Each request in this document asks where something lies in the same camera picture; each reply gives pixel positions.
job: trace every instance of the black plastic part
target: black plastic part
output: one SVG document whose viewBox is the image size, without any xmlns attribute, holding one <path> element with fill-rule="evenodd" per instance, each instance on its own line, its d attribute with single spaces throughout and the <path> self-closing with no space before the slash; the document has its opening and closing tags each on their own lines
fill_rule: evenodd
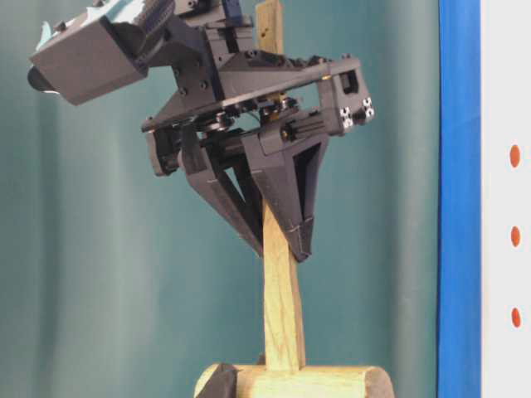
<svg viewBox="0 0 531 398">
<path fill-rule="evenodd" d="M 260 203 L 256 202 L 259 195 L 245 158 L 235 159 L 233 163 L 242 197 L 225 169 L 211 158 L 207 148 L 200 146 L 195 126 L 183 126 L 182 136 L 179 163 L 188 183 L 262 256 Z"/>
<path fill-rule="evenodd" d="M 280 136 L 281 124 L 274 133 Z M 314 229 L 315 191 L 319 165 L 329 136 L 319 133 L 296 142 L 283 142 L 277 152 L 266 154 L 261 134 L 242 139 L 251 175 L 269 204 L 295 258 L 301 262 L 311 255 Z"/>
<path fill-rule="evenodd" d="M 238 370 L 227 363 L 220 364 L 212 373 L 197 398 L 236 398 Z"/>
</svg>

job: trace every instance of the white wall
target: white wall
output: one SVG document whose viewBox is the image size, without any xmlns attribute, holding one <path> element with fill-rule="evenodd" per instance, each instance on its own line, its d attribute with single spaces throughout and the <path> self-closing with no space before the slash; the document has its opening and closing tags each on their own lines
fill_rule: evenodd
<svg viewBox="0 0 531 398">
<path fill-rule="evenodd" d="M 530 395 L 530 15 L 529 2 L 482 0 L 484 398 Z M 513 145 L 521 154 L 517 167 L 509 160 Z M 521 235 L 516 247 L 514 226 Z"/>
</svg>

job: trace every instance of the wooden block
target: wooden block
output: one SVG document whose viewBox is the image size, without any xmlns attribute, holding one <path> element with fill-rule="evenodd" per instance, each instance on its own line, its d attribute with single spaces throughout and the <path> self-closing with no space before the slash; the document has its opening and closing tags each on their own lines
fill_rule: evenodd
<svg viewBox="0 0 531 398">
<path fill-rule="evenodd" d="M 201 391 L 217 365 L 196 384 Z M 375 366 L 307 366 L 300 371 L 269 371 L 264 366 L 240 366 L 236 398 L 393 398 L 391 380 Z"/>
<path fill-rule="evenodd" d="M 258 48 L 274 54 L 284 54 L 284 21 L 280 0 L 256 4 L 256 35 Z"/>
</svg>

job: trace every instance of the wooden base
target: wooden base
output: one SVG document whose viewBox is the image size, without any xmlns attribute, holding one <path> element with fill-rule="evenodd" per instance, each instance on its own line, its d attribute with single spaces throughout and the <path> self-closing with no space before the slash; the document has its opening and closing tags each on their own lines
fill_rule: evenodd
<svg viewBox="0 0 531 398">
<path fill-rule="evenodd" d="M 204 371 L 194 397 L 217 365 Z M 236 365 L 236 398 L 393 398 L 387 373 L 375 366 L 307 366 L 300 371 L 267 371 L 265 366 Z"/>
</svg>

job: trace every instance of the wooden post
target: wooden post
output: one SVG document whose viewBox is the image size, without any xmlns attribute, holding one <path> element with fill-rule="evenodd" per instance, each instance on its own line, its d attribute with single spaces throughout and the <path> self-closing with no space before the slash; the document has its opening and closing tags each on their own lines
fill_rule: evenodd
<svg viewBox="0 0 531 398">
<path fill-rule="evenodd" d="M 284 53 L 282 5 L 256 6 L 260 50 Z M 306 365 L 297 261 L 270 207 L 264 201 L 265 365 L 270 371 L 298 371 Z"/>
</svg>

